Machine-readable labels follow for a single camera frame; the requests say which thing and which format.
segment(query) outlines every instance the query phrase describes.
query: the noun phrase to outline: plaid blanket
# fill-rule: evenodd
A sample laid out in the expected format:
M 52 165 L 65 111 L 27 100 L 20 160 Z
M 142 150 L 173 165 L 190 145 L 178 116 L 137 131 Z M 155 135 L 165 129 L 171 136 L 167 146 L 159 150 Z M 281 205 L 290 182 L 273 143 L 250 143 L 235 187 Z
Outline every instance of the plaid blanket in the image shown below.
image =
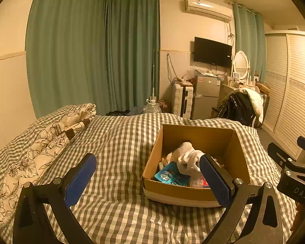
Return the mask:
M 0 187 L 11 164 L 22 159 L 38 133 L 51 122 L 76 109 L 66 106 L 38 119 L 0 151 Z M 225 119 L 187 120 L 172 114 L 96 116 L 76 135 L 46 170 L 37 184 L 63 177 L 87 152 L 97 157 L 97 171 L 71 210 L 95 243 L 201 243 L 216 225 L 224 208 L 166 205 L 145 198 L 141 175 L 163 124 L 185 124 L 235 129 L 245 153 L 251 182 L 278 184 L 280 173 L 264 151 L 255 129 Z M 294 201 L 277 192 L 281 206 L 284 241 L 295 217 Z M 238 238 L 251 206 L 246 206 L 231 241 Z M 46 206 L 58 239 L 66 243 L 52 210 Z M 0 229 L 12 243 L 12 219 Z

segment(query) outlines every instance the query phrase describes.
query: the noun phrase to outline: curtain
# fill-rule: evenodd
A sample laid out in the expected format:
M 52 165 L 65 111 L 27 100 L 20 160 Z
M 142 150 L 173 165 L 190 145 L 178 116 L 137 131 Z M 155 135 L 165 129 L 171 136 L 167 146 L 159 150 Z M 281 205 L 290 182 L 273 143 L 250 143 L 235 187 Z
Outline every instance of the curtain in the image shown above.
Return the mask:
M 259 13 L 246 10 L 246 6 L 233 5 L 236 27 L 236 52 L 242 50 L 250 61 L 250 74 L 256 71 L 263 82 L 266 76 L 266 50 L 264 21 Z
M 36 117 L 81 103 L 109 112 L 104 0 L 33 0 L 30 10 L 25 50 Z
M 114 110 L 143 106 L 159 91 L 159 0 L 106 0 L 106 64 Z

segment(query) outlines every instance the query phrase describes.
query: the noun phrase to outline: white suitcase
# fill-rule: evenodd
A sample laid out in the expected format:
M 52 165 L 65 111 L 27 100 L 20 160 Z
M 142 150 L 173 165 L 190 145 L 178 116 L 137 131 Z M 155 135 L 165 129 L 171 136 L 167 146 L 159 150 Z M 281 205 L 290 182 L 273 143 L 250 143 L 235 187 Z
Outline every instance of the white suitcase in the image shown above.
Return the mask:
M 172 114 L 181 116 L 183 118 L 191 117 L 192 99 L 193 99 L 193 86 L 173 84 L 173 104 Z

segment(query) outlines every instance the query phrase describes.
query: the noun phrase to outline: screw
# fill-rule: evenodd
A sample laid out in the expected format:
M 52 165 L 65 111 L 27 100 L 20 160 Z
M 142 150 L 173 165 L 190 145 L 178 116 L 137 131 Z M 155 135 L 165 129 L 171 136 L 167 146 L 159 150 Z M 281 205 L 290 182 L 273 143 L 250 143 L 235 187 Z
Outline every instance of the screw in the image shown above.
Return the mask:
M 271 189 L 271 188 L 272 188 L 272 184 L 271 184 L 271 183 L 269 183 L 269 182 L 266 182 L 266 183 L 265 183 L 265 186 L 266 186 L 266 187 L 268 187 L 269 189 Z
M 31 185 L 30 182 L 25 182 L 24 185 L 23 185 L 23 187 L 24 187 L 24 188 L 28 188 L 28 187 L 30 187 L 30 185 Z
M 53 180 L 53 183 L 54 183 L 54 184 L 60 184 L 61 182 L 62 182 L 61 178 L 55 178 L 55 179 Z
M 236 178 L 234 181 L 236 184 L 243 184 L 243 180 L 241 178 Z

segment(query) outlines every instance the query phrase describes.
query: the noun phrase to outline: television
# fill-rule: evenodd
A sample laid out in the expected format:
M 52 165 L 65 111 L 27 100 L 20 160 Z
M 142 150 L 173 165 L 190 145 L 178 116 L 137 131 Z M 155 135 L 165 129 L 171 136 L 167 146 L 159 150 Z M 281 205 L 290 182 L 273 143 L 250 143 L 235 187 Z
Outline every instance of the television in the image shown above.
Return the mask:
M 231 67 L 232 46 L 205 38 L 194 37 L 193 61 Z

